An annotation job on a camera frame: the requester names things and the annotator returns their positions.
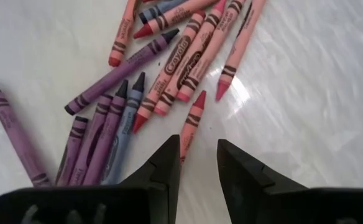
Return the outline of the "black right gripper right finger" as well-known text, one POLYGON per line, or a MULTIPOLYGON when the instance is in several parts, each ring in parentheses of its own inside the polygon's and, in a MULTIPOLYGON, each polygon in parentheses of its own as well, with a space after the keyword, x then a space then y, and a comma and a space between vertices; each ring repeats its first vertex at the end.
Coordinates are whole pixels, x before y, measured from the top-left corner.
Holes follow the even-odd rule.
POLYGON ((226 139, 218 173, 232 223, 363 223, 363 188, 309 188, 226 139))

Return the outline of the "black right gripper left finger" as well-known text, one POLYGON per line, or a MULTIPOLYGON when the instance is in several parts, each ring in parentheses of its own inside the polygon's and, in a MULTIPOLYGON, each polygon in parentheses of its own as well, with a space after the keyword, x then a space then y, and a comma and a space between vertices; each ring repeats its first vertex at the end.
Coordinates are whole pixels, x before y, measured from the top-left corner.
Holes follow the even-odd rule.
POLYGON ((179 183, 180 137, 174 134, 119 184, 0 195, 0 223, 175 223, 179 183))

